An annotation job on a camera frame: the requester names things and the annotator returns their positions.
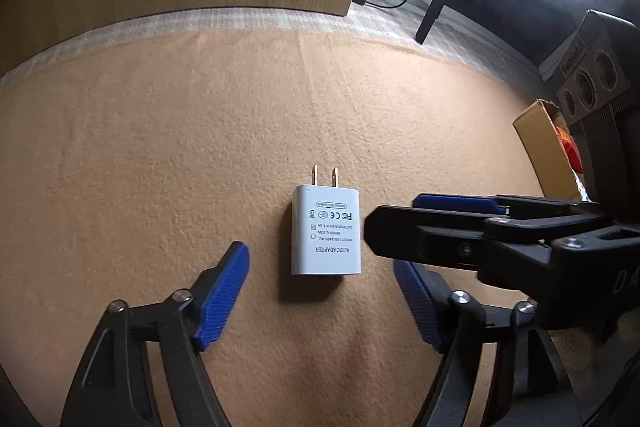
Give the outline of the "cardboard box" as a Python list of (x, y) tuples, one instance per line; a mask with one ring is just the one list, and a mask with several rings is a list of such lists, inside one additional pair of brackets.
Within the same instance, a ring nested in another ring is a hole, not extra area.
[(558, 106), (537, 98), (512, 124), (532, 163), (544, 196), (568, 200), (589, 199), (582, 183), (584, 176), (570, 168), (555, 134), (556, 126), (568, 132)]

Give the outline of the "white power adapter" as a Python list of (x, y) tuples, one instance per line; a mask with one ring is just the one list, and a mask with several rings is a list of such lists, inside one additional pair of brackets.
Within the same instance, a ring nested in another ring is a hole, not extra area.
[(291, 274), (298, 277), (344, 277), (361, 273), (360, 197), (356, 188), (321, 184), (318, 166), (311, 181), (292, 195)]

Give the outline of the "brown speaker box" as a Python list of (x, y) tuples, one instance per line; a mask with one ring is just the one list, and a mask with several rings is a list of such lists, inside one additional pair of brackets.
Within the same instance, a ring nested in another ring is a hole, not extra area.
[(625, 206), (639, 197), (639, 29), (585, 12), (555, 69), (556, 91), (591, 199)]

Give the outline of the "red snack bag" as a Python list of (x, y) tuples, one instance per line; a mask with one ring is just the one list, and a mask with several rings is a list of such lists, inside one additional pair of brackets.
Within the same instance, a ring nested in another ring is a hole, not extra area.
[(570, 168), (572, 168), (576, 173), (582, 174), (584, 172), (584, 167), (582, 167), (582, 160), (580, 159), (580, 155), (573, 138), (566, 130), (559, 126), (555, 127), (555, 134), (563, 147), (568, 163), (570, 164)]

